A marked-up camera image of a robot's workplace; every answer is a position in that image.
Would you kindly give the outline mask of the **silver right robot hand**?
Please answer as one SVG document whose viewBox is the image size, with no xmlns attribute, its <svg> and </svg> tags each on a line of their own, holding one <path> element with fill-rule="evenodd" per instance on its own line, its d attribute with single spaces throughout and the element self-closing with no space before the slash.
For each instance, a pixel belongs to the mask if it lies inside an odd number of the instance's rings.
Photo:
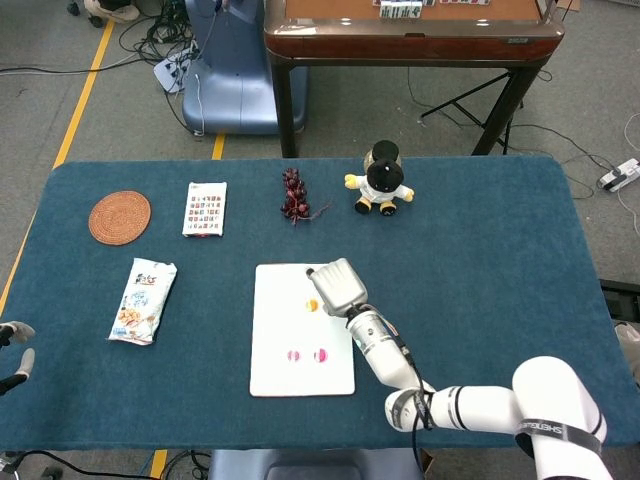
<svg viewBox="0 0 640 480">
<path fill-rule="evenodd" d="M 368 301 L 366 287 L 346 258 L 306 270 L 307 278 L 324 302 L 330 316 L 353 318 Z"/>
</svg>

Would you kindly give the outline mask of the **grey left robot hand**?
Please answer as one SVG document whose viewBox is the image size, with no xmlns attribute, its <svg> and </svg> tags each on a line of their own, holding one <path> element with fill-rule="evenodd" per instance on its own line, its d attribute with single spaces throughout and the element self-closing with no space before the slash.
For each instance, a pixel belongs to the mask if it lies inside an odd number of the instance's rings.
<svg viewBox="0 0 640 480">
<path fill-rule="evenodd" d="M 35 330 L 28 324 L 11 321 L 1 324 L 1 347 L 7 347 L 12 340 L 24 344 L 35 336 Z M 33 370 L 35 363 L 35 350 L 27 348 L 22 357 L 18 369 L 9 377 L 1 380 L 1 395 L 25 383 Z"/>
</svg>

